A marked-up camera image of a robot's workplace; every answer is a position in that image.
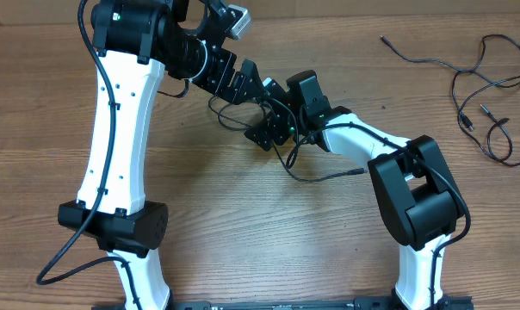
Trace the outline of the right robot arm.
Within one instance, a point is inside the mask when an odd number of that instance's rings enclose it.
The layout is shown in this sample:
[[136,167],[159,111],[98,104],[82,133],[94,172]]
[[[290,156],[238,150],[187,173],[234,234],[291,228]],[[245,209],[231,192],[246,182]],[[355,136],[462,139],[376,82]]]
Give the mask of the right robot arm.
[[429,136],[407,139],[384,133],[349,109],[333,108],[314,71],[304,71],[281,87],[275,80],[247,74],[236,89],[240,100],[268,106],[263,120],[246,136],[268,151],[294,139],[346,157],[367,172],[384,226],[399,244],[399,277],[375,309],[471,309],[469,297],[443,292],[441,276],[447,246],[461,239],[457,221],[467,218],[461,197],[438,144]]

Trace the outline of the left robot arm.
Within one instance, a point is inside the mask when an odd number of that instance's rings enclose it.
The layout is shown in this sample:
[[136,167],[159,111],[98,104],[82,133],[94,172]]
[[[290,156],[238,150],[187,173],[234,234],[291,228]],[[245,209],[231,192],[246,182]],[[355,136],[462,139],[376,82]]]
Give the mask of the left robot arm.
[[91,12],[97,69],[96,118],[90,158],[77,197],[59,207],[58,221],[92,237],[115,264],[126,309],[168,309],[172,295],[158,248],[168,208],[145,198],[144,167],[152,107],[165,76],[239,104],[263,89],[257,68],[223,48],[252,19],[246,8],[208,1],[198,28],[185,29],[184,1],[116,1]]

